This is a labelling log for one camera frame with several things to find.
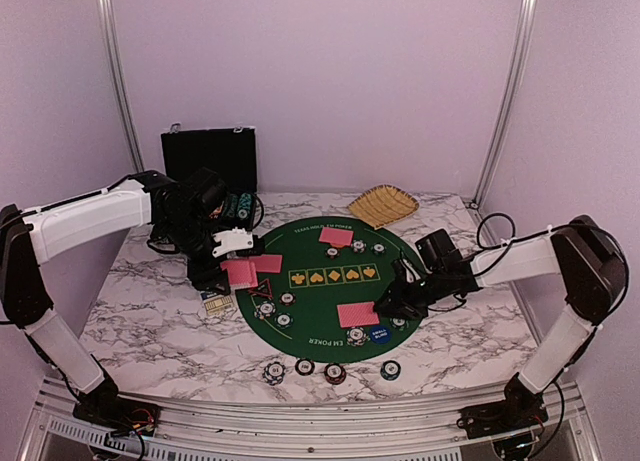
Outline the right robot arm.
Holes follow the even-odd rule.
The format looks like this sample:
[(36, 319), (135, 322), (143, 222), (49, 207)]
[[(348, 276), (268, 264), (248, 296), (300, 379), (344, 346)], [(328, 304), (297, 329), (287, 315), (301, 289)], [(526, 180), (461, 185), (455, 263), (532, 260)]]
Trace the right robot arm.
[(629, 288), (630, 269), (622, 248), (587, 215), (469, 256), (461, 254), (443, 229), (419, 239), (416, 248), (424, 268), (418, 270), (404, 258), (395, 260), (395, 278), (375, 302), (376, 313), (421, 320), (431, 305), (449, 296), (545, 275), (563, 280), (563, 310), (496, 406), (495, 419), (506, 429), (519, 427), (533, 414), (534, 403), (582, 356)]

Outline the placed fifty chip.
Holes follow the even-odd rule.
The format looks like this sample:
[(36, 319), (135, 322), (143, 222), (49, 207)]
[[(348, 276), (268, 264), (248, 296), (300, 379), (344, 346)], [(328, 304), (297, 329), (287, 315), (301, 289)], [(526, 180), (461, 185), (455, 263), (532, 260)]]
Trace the placed fifty chip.
[(275, 323), (281, 329), (289, 328), (294, 322), (294, 318), (289, 313), (280, 313), (276, 316)]
[(376, 243), (372, 246), (372, 252), (376, 255), (383, 255), (386, 253), (386, 247), (381, 243)]
[(400, 331), (406, 329), (409, 326), (409, 322), (401, 318), (391, 318), (390, 324), (392, 327)]

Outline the blue ten chip stack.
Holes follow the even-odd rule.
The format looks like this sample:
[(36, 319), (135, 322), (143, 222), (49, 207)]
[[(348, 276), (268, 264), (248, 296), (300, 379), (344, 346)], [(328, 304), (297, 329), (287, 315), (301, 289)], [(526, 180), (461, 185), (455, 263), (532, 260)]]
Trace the blue ten chip stack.
[(263, 370), (263, 379), (270, 386), (275, 386), (283, 382), (286, 374), (286, 367), (278, 361), (269, 363)]

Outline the blue small blind button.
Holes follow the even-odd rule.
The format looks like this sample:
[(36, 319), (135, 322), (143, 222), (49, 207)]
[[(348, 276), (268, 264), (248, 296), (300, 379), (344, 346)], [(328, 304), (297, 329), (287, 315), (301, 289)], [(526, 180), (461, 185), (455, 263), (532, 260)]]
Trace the blue small blind button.
[(377, 345), (384, 345), (391, 341), (391, 330), (383, 325), (372, 326), (368, 332), (370, 340)]

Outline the red-backed playing card deck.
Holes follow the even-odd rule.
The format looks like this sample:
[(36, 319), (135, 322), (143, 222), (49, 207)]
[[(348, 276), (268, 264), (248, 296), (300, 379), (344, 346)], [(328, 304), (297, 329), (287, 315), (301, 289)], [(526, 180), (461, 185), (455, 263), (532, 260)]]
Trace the red-backed playing card deck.
[(258, 285), (255, 264), (249, 259), (231, 259), (221, 263), (232, 289), (248, 289)]

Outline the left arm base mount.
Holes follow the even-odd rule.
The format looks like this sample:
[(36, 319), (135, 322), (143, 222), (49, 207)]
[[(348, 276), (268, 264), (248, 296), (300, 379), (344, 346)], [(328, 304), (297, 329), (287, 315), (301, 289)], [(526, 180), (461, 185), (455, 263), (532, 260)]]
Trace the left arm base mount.
[(116, 398), (106, 404), (76, 403), (76, 419), (110, 428), (117, 435), (137, 433), (152, 435), (160, 415), (160, 407), (153, 403)]

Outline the triangular all-in button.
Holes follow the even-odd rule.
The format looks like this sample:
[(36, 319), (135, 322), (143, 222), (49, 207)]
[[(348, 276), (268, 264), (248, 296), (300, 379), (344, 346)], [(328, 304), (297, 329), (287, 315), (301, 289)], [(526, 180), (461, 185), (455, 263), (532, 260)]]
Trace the triangular all-in button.
[(271, 300), (273, 298), (273, 292), (272, 292), (270, 280), (264, 279), (260, 281), (257, 286), (249, 288), (248, 293), (251, 296), (258, 296), (261, 298)]

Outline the placed hundred chip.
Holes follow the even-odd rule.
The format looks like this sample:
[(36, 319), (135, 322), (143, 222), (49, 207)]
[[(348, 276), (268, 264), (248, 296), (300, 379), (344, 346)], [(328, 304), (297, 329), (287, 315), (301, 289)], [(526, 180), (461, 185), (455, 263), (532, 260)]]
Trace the placed hundred chip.
[(339, 250), (337, 248), (329, 247), (325, 251), (325, 254), (329, 259), (335, 259), (340, 255), (340, 252), (339, 252)]
[(279, 301), (284, 306), (290, 306), (296, 302), (296, 296), (291, 292), (285, 292), (280, 296)]

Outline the green fifty chip stack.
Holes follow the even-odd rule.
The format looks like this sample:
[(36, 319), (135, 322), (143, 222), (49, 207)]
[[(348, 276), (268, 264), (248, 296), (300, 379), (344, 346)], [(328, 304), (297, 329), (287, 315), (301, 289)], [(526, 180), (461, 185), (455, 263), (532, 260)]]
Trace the green fifty chip stack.
[(386, 381), (394, 381), (401, 374), (401, 366), (395, 360), (384, 361), (380, 367), (380, 376)]

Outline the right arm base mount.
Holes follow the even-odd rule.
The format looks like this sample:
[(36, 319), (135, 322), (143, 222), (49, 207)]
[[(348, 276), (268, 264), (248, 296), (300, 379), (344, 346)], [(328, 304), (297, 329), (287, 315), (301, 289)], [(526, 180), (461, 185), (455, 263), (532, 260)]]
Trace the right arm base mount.
[(507, 403), (497, 401), (462, 408), (456, 425), (466, 432), (468, 439), (477, 439), (543, 424), (548, 419), (544, 407), (509, 414)]

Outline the hundred chip front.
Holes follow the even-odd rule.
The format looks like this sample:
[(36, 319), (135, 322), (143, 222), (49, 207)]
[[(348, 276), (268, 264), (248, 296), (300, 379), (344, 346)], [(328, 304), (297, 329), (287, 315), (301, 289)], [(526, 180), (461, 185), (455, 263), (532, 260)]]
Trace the hundred chip front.
[(315, 371), (315, 363), (310, 359), (298, 359), (295, 363), (294, 369), (297, 374), (301, 376), (309, 376)]

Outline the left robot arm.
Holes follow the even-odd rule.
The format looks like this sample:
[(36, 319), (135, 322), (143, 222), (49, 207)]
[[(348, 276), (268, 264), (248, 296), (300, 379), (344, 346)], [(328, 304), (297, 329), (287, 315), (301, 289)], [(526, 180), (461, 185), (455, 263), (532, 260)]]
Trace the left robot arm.
[(78, 406), (106, 426), (137, 410), (56, 312), (40, 267), (71, 248), (146, 224), (157, 227), (187, 258), (194, 288), (228, 294), (220, 267), (221, 242), (211, 214), (226, 197), (219, 175), (201, 168), (182, 182), (157, 171), (129, 175), (114, 185), (27, 212), (1, 211), (1, 304), (41, 358), (78, 389)]

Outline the placed ten chips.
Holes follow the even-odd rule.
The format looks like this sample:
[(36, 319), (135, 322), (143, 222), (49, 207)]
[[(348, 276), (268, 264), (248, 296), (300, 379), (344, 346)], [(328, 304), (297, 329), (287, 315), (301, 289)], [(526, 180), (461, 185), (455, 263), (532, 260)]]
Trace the placed ten chips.
[(264, 320), (274, 316), (276, 312), (276, 305), (271, 301), (265, 301), (255, 307), (254, 316), (257, 319)]
[(346, 331), (346, 341), (350, 346), (363, 346), (368, 341), (368, 335), (363, 327), (352, 327)]
[(354, 253), (363, 253), (366, 251), (366, 243), (363, 240), (354, 240), (351, 244), (351, 249)]

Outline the dealt card seat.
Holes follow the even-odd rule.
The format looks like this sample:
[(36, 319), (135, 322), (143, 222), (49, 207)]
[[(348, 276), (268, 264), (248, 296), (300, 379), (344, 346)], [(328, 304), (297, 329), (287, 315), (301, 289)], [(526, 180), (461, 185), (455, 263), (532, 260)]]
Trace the dealt card seat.
[(323, 227), (319, 241), (334, 247), (345, 247), (352, 243), (353, 236), (353, 231), (349, 229)]
[(250, 261), (258, 273), (279, 274), (282, 270), (283, 256), (281, 254), (263, 254), (252, 256)]

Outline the dealt card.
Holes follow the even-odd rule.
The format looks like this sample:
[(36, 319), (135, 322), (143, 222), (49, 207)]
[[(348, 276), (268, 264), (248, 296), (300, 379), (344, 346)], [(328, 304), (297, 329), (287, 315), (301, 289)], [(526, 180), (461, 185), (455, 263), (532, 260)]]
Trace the dealt card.
[(337, 306), (341, 328), (377, 325), (379, 315), (374, 311), (373, 302), (341, 304)]

